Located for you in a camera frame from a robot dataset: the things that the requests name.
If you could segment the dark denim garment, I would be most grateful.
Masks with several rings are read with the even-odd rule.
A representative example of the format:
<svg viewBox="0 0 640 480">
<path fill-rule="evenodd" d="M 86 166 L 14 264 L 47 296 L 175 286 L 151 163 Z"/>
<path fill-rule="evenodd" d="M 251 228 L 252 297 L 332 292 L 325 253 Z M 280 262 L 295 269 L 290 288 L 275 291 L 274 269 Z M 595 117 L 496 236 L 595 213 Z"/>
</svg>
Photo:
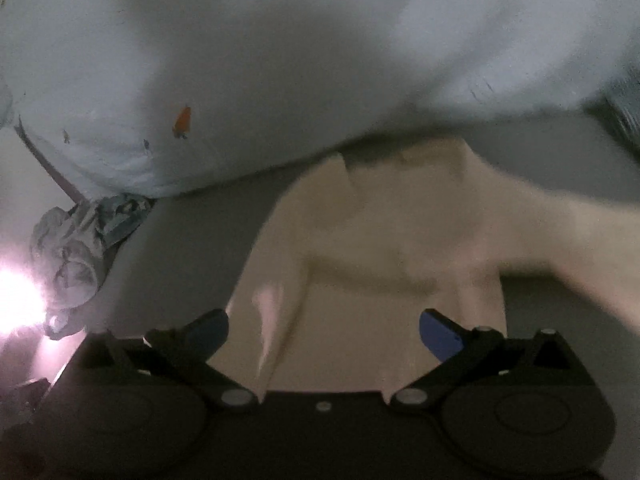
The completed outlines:
<svg viewBox="0 0 640 480">
<path fill-rule="evenodd" d="M 154 202 L 138 195 L 122 193 L 102 198 L 96 205 L 96 234 L 105 250 L 111 250 L 148 218 Z"/>
</svg>

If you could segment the folded checkered shirt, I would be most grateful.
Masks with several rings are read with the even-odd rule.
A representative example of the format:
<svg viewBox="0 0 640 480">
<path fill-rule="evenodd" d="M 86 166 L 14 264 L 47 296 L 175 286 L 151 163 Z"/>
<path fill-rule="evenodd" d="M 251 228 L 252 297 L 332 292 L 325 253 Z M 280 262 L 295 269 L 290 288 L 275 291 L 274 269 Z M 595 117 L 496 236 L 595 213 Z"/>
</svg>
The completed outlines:
<svg viewBox="0 0 640 480">
<path fill-rule="evenodd" d="M 588 112 L 634 156 L 639 155 L 640 117 L 639 67 L 632 66 L 612 80 L 593 102 Z"/>
</svg>

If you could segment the grey blue crumpled garment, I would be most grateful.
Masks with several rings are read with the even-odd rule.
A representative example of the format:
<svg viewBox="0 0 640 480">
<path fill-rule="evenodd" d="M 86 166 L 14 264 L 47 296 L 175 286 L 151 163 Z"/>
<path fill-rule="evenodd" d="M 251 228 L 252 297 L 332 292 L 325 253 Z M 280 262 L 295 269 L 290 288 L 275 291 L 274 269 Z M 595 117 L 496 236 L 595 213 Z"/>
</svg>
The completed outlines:
<svg viewBox="0 0 640 480">
<path fill-rule="evenodd" d="M 54 207 L 34 226 L 29 243 L 32 275 L 46 310 L 43 333 L 53 340 L 79 332 L 82 310 L 100 290 L 118 251 L 101 232 L 101 203 Z"/>
</svg>

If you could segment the cream beige garment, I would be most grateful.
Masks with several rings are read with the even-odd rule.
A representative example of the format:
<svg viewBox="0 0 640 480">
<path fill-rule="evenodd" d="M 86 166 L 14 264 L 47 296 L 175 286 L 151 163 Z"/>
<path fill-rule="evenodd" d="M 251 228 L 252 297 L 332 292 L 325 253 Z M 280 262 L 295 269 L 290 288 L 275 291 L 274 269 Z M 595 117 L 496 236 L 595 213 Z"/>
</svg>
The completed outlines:
<svg viewBox="0 0 640 480">
<path fill-rule="evenodd" d="M 209 365 L 270 391 L 392 396 L 439 363 L 420 314 L 504 332 L 500 278 L 544 271 L 639 324 L 639 209 L 545 190 L 457 139 L 379 162 L 333 156 L 262 226 Z"/>
</svg>

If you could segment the carrot print bed sheet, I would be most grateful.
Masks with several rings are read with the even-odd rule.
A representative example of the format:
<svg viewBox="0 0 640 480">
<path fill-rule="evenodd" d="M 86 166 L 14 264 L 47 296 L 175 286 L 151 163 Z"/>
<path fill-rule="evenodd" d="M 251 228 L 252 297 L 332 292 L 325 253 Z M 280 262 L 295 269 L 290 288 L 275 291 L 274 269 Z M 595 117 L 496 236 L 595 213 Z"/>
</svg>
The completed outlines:
<svg viewBox="0 0 640 480">
<path fill-rule="evenodd" d="M 572 110 L 638 57 L 639 0 L 1 0 L 1 114 L 87 196 Z"/>
</svg>

